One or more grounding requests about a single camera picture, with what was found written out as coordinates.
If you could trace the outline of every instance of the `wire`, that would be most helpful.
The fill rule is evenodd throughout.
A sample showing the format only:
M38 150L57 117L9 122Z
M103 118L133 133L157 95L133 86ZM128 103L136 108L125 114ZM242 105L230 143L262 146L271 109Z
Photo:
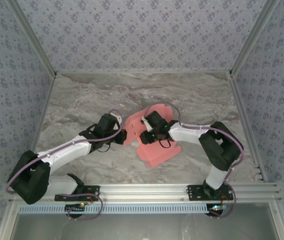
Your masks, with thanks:
M226 200L227 200L227 205L226 205L226 207L228 207L228 204L229 204L228 197L227 197L226 195L224 195L224 194L221 194L221 197L222 197L223 199L226 199Z
M100 203L101 203L101 208L100 208L100 210L98 211L98 213L96 213L94 216L92 216L92 217L85 217L85 218L73 218L73 217L71 217L71 215L70 215L70 213L71 213L71 211L75 208L75 207L71 207L69 210L68 210L68 212L67 212L67 216L69 217L69 219L70 220L74 220L74 221L89 221L89 220L93 220L93 219L95 219L95 218L98 218L100 215L101 215L101 213L102 213L102 211L103 211L103 201L102 201L102 199L98 196L98 195L96 195L96 194L93 194L93 193L81 193L81 194L59 194L60 196L63 196L63 197L84 197L84 196L89 196L90 198L91 197L96 197L99 201L100 201Z
M168 142L168 146L163 146L162 140L159 140L160 145L161 145L162 148L164 148L164 149L169 149L169 148L171 147L171 142L170 142L168 139L167 139L167 142Z
M65 149L65 148L68 148L69 146L72 146L73 144L79 144L79 143L85 143L85 142L101 142L101 141L109 140L109 139L115 137L117 134L119 134L119 133L122 131L125 122L124 122L124 116L123 116L119 111L117 111L116 109L112 109L112 110L109 111L109 113L112 113L112 112L116 112L117 114L119 114L120 117L121 117L121 119L122 119L121 124L120 124L120 127L118 128L118 130L117 130L114 134L112 134L112 135L110 135L110 136L107 136L107 137L98 138L98 139L83 139L83 140L77 140L77 141L75 141L75 142L70 142L70 143L68 143L68 144L66 144L66 145L64 145L64 146L61 146L61 147L59 147L59 148L57 148L57 149L55 149L55 150L53 150L53 151L51 151L51 152L49 152L49 153L47 153L47 154L44 154L44 155L42 155L42 156L39 156L38 158L36 158L36 159L30 161L28 164L26 164L26 165L23 166L21 169L19 169L19 170L17 171L17 173L15 173L15 175L8 181L8 183L7 183L7 185L6 185L6 188L5 188L5 191L6 191L7 193L9 193L9 194L14 194L14 193L15 193L14 191L10 191L10 190L9 190L9 187L10 187L10 185L13 183L13 181L15 181L15 179L16 179L25 169L29 168L31 165L33 165L34 163L38 162L39 160L42 160L42 159L46 158L48 155L53 155L53 154L55 154L55 153L58 153L59 151Z
M108 144L108 148L105 151L100 151L98 149L96 149L96 150L100 153L106 153L110 148L111 148L111 144Z

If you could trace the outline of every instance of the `black mounting bracket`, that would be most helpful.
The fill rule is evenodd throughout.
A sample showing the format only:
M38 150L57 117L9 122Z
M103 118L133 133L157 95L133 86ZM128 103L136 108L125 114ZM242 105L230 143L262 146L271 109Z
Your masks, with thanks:
M74 194L100 194L100 186L97 185L84 185L83 181L76 177L74 174L67 174L77 183L76 189L73 191ZM98 199L95 196L62 196L55 195L55 201L57 202L97 202Z
M83 186L83 192L73 194L100 194L100 186L97 185L86 185ZM55 201L57 202L97 202L97 197L90 196L61 196L55 195Z
M225 201L233 200L232 189L228 185L222 185L215 190L214 195L209 196L204 192L204 185L188 185L186 192L190 201Z

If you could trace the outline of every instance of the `floral wallpaper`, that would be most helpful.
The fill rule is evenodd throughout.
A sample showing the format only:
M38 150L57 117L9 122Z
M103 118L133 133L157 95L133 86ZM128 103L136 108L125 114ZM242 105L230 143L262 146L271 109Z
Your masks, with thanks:
M228 70L265 0L18 0L54 69Z
M269 181L284 196L284 0L280 0L237 81Z
M50 79L5 0L0 0L0 220L7 204L6 181L34 139Z

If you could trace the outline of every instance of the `wall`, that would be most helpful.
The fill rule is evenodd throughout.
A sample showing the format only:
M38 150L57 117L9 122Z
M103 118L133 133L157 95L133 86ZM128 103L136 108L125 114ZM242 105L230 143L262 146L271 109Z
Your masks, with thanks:
M51 78L4 0L0 0L0 220L5 183L30 148Z
M237 81L268 180L284 196L284 0L273 12Z
M56 71L228 70L265 0L18 0Z

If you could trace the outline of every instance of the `gray marble table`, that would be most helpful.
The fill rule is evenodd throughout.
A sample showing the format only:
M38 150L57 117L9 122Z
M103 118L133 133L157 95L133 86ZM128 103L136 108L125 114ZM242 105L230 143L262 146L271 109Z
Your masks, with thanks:
M71 140L96 123L102 114L118 109L125 116L157 101L175 104L182 121L207 125L223 122L243 143L245 160L232 172L231 182L253 182L252 162L238 112L225 74L135 73L69 74L55 80L37 151ZM149 168L129 146L112 144L108 152L94 152L58 169L55 175L73 173L86 184L110 183L202 183L210 162L199 145L178 143L182 151L175 157Z

